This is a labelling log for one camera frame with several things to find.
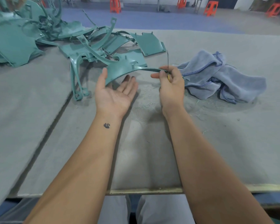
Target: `white wall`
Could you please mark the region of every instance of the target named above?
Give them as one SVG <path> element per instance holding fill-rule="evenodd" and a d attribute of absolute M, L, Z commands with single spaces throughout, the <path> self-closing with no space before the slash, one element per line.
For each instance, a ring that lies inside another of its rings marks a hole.
<path fill-rule="evenodd" d="M 239 9 L 241 11 L 249 10 L 254 0 L 238 0 L 235 4 L 234 9 Z"/>
<path fill-rule="evenodd" d="M 90 0 L 94 2 L 109 2 L 109 0 Z M 158 0 L 122 0 L 123 3 L 136 3 L 136 4 L 157 4 Z M 161 5 L 177 5 L 178 0 L 160 0 Z M 190 5 L 194 3 L 194 0 L 188 0 Z M 203 0 L 201 3 L 201 8 L 205 8 L 208 0 Z"/>

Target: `gray pants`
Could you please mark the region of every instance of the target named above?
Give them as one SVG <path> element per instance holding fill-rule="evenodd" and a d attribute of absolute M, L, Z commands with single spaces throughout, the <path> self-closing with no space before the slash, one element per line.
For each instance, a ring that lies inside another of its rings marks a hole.
<path fill-rule="evenodd" d="M 105 196 L 98 224 L 128 224 L 131 212 L 126 196 Z M 138 224 L 195 224 L 185 195 L 142 196 L 136 211 Z"/>
<path fill-rule="evenodd" d="M 0 217 L 0 224 L 22 223 L 38 198 L 25 198 Z M 98 224 L 128 224 L 128 196 L 105 196 Z M 142 196 L 136 211 L 138 224 L 195 224 L 185 195 Z"/>

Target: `pile of plastic parts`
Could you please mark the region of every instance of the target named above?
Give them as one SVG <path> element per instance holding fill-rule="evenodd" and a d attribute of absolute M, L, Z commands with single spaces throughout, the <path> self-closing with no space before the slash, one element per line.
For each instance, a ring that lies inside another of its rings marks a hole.
<path fill-rule="evenodd" d="M 12 0 L 12 4 L 16 5 L 18 1 Z M 58 46 L 63 55 L 71 60 L 71 84 L 75 100 L 89 95 L 79 79 L 79 66 L 83 60 L 101 61 L 107 65 L 106 84 L 137 70 L 160 71 L 158 68 L 147 67 L 143 57 L 166 51 L 164 43 L 153 33 L 137 35 L 125 31 L 113 32 L 116 18 L 111 19 L 110 27 L 97 27 L 85 12 L 93 27 L 85 28 L 78 21 L 68 23 L 61 19 L 61 0 L 58 0 L 58 5 L 57 10 L 53 1 L 49 1 L 50 8 L 45 9 L 40 0 L 27 0 L 18 10 L 10 11 L 6 1 L 0 0 L 0 63 L 18 67 L 44 54 L 37 45 Z M 67 40 L 71 43 L 59 46 L 54 40 Z M 138 44 L 139 49 L 124 54 L 114 53 L 129 41 Z"/>

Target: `cloth rag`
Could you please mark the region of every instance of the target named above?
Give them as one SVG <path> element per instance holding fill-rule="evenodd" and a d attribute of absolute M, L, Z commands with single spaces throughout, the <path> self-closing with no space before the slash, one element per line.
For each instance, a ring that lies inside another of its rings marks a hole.
<path fill-rule="evenodd" d="M 267 87 L 264 77 L 242 74 L 226 64 L 225 56 L 219 52 L 211 54 L 201 50 L 177 68 L 183 75 L 185 87 L 201 100 L 219 91 L 220 98 L 227 102 L 251 102 Z"/>

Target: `tattoo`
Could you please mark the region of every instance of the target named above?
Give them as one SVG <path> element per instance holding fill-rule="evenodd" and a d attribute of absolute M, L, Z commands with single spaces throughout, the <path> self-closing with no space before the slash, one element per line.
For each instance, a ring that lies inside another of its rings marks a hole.
<path fill-rule="evenodd" d="M 110 124 L 105 123 L 105 124 L 104 124 L 104 127 L 107 128 L 107 129 L 109 129 L 109 128 L 110 128 Z"/>

